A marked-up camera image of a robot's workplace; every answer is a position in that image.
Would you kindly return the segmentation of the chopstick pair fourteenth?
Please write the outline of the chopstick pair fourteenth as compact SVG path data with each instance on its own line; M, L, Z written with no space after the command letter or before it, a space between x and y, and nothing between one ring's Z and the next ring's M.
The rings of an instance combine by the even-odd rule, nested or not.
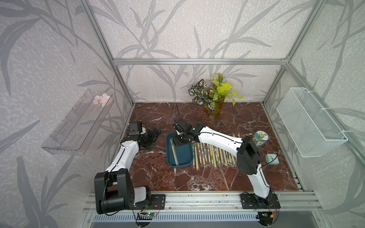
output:
M197 156L197 170L199 170L200 166L201 166L201 157L200 157L200 151L199 151L198 143L196 143L196 145L195 145L195 150L196 150L196 156Z

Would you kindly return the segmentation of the chopstick pair sixteenth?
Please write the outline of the chopstick pair sixteenth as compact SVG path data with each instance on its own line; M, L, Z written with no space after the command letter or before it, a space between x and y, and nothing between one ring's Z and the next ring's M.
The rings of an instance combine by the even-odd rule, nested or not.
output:
M171 148L172 148L172 152L173 152L173 156L174 156L175 166L178 166L179 163L178 163L178 159L176 156L175 146L174 146L174 142L173 142L172 138L170 139L170 143L171 143Z

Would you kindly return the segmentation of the chopstick pair thirteenth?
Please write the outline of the chopstick pair thirteenth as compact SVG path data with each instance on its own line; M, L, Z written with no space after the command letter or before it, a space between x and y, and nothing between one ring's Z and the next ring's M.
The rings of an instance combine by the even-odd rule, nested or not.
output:
M204 154L203 154L203 150L202 150L202 144L198 143L198 145L199 145L199 153L200 153L201 164L202 164L202 167L205 167L205 160L204 160Z

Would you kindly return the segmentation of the teal storage box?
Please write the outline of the teal storage box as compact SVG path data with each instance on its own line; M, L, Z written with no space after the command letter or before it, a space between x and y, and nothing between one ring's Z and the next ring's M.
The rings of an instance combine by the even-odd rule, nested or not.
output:
M171 148L170 139L177 135L177 132L171 132L166 136L166 161L172 168L185 168L190 166L194 160L194 152L191 144L175 146L178 166L175 166L174 156Z

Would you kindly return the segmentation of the chopstick pair fifteenth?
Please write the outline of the chopstick pair fifteenth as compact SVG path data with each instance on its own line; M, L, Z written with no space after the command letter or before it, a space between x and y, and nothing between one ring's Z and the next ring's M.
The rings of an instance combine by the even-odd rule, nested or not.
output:
M197 155L196 155L196 149L195 149L196 143L193 143L193 152L194 152L194 161L193 161L193 167L198 170L199 168L197 167Z

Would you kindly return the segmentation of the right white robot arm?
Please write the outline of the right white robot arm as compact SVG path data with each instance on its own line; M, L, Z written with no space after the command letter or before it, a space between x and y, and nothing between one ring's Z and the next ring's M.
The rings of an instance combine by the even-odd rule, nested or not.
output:
M270 186L263 174L258 148L252 138L225 135L200 123L193 126L180 126L176 123L174 129L177 132L174 137L177 146L194 142L205 143L232 154L236 158L238 169L248 176L254 195L262 199L269 196Z

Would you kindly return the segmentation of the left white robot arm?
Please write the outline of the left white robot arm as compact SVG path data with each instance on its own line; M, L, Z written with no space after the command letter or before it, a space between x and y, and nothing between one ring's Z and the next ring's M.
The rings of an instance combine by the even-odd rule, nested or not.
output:
M150 188L134 187L129 169L137 153L141 149L149 149L160 134L161 131L156 128L148 129L144 134L133 132L121 141L120 150L112 164L94 178L98 214L110 215L152 204Z

